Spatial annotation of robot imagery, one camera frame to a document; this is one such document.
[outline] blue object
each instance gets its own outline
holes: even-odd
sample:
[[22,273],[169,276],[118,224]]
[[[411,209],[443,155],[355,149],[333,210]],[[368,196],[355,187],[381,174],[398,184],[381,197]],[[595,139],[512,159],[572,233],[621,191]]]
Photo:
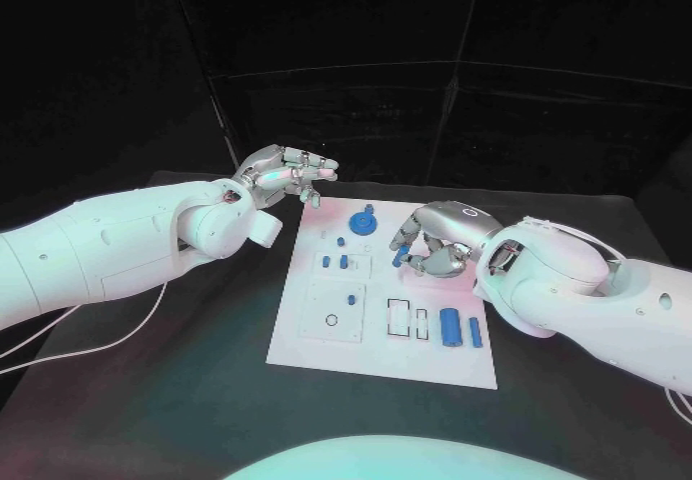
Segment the blue object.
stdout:
[[358,212],[350,217],[349,228],[356,235],[369,235],[378,228],[378,220],[375,219],[373,212],[375,209],[372,208],[372,205],[368,204],[365,206],[365,211]]
[[440,310],[440,325],[443,327],[443,345],[445,347],[460,347],[461,325],[458,324],[458,310],[456,308]]
[[473,348],[482,348],[483,347],[483,341],[480,339],[479,319],[476,317],[471,317],[469,319],[469,326],[471,327]]
[[411,247],[408,245],[402,245],[399,247],[399,251],[396,252],[396,256],[394,257],[392,265],[399,268],[401,267],[401,257],[408,253]]

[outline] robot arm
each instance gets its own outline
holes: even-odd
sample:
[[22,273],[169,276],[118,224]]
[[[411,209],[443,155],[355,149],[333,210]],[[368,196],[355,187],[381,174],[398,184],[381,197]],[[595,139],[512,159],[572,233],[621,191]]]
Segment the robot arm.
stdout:
[[450,277],[476,262],[474,294],[522,332],[542,338],[562,333],[595,358],[692,395],[692,273],[627,259],[548,221],[526,217],[502,228],[458,202],[421,207],[391,249],[409,246],[421,230],[431,254],[404,255],[402,263]]
[[311,187],[337,163],[275,145],[232,179],[104,195],[0,234],[0,329],[55,309],[134,295],[229,257],[245,239],[271,247],[281,222],[261,209]]

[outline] white cable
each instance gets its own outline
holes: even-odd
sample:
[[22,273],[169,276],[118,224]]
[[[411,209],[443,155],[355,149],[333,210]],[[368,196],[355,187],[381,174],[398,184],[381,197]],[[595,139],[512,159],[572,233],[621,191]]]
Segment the white cable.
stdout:
[[161,303],[163,292],[166,292],[166,285],[167,285],[167,283],[163,284],[161,293],[159,294],[159,298],[156,300],[154,307],[151,308],[151,311],[148,312],[148,315],[146,316],[141,323],[137,325],[137,328],[120,340],[110,343],[108,345],[104,345],[102,347],[95,347],[95,348],[89,348],[88,350],[81,350],[78,352],[63,353],[61,355],[53,355],[52,357],[39,358],[37,360],[33,360],[27,363],[23,363],[22,365],[16,365],[14,367],[10,367],[10,368],[6,368],[4,370],[0,370],[0,375],[3,375],[7,372],[12,372],[13,370],[19,370],[20,368],[29,367],[30,365],[36,365],[37,363],[48,362],[49,360],[58,360],[61,358],[76,357],[78,355],[85,355],[86,353],[98,352],[101,350],[105,350],[107,348],[114,347],[120,343],[123,343],[138,332],[140,328],[144,326],[148,319],[151,318],[151,315],[154,314],[156,309],[159,308],[159,304]]
[[685,398],[685,395],[680,392],[675,392],[678,396],[680,397],[682,403],[688,407],[689,413],[692,413],[692,405],[688,402],[688,399]]
[[35,334],[29,337],[16,347],[10,348],[3,354],[0,354],[0,358],[6,357],[12,352],[16,352],[27,343],[30,343],[36,337],[39,337],[46,330],[55,327],[58,323],[68,317],[68,315],[81,307],[72,307]]
[[682,419],[692,425],[692,420],[688,418],[688,416],[680,412],[680,409],[678,408],[678,405],[673,402],[673,397],[670,397],[670,390],[667,388],[663,389],[666,391],[666,397],[667,397],[667,403],[673,407],[673,410],[676,411],[678,415],[682,417]]

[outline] black table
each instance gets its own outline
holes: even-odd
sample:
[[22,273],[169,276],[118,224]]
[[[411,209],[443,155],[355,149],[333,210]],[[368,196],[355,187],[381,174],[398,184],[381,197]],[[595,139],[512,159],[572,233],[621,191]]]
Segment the black table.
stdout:
[[[151,184],[210,178],[160,172]],[[626,255],[666,261],[624,197],[319,187],[336,197],[460,200],[505,224],[548,218]],[[301,208],[287,198],[270,209],[284,222],[271,249],[248,242],[170,283],[123,345],[30,368],[0,415],[0,478],[219,478],[290,447],[363,434],[467,442],[590,478],[692,478],[692,430],[662,389],[564,337],[522,334],[490,306],[497,391],[267,365]],[[123,336],[157,294],[82,307],[40,355]]]

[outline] hole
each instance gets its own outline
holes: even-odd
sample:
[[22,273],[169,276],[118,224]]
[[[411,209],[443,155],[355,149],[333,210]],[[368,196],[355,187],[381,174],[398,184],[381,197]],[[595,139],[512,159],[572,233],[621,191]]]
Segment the hole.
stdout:
[[667,293],[662,293],[659,297],[659,304],[663,307],[663,310],[670,310],[673,307],[673,299]]

